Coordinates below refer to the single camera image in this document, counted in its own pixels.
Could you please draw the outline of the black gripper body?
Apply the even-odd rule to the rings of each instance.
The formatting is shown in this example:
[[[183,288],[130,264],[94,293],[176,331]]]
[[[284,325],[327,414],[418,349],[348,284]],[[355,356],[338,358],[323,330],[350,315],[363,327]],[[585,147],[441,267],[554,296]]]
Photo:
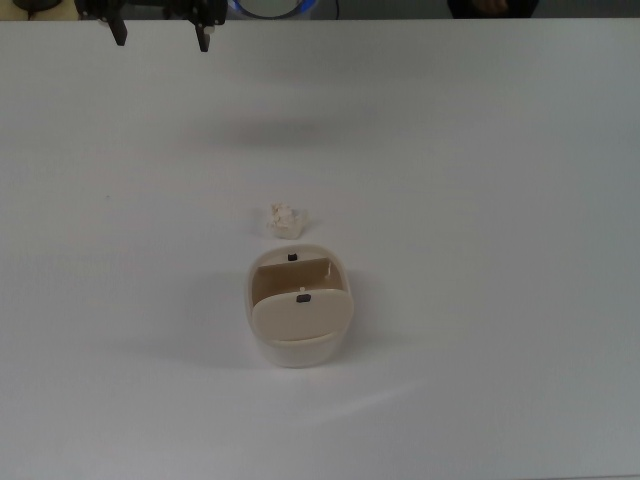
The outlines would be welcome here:
[[[227,1],[79,1],[78,14],[82,18],[124,19],[129,14],[151,10],[164,20],[187,20],[194,25],[223,25],[228,12]]]

